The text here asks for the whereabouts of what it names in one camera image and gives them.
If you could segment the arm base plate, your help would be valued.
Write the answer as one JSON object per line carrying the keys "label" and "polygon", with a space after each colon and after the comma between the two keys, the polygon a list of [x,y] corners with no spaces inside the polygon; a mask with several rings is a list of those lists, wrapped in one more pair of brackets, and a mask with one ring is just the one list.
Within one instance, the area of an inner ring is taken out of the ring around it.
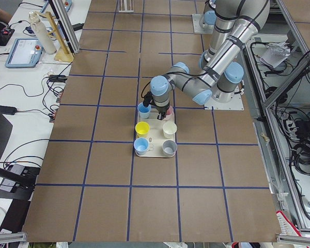
{"label": "arm base plate", "polygon": [[206,110],[243,111],[244,81],[233,83],[225,76],[212,87],[212,96],[205,103]]}
{"label": "arm base plate", "polygon": [[212,34],[214,25],[203,22],[203,14],[192,14],[193,29],[195,34]]}

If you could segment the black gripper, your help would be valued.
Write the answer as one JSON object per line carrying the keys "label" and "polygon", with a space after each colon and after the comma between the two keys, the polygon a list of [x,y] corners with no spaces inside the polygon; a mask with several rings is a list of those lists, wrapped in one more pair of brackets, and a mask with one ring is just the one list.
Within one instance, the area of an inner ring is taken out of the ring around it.
{"label": "black gripper", "polygon": [[169,109],[170,104],[168,103],[167,105],[164,106],[157,106],[155,105],[156,110],[159,112],[157,119],[158,120],[163,120],[165,118],[166,112]]}

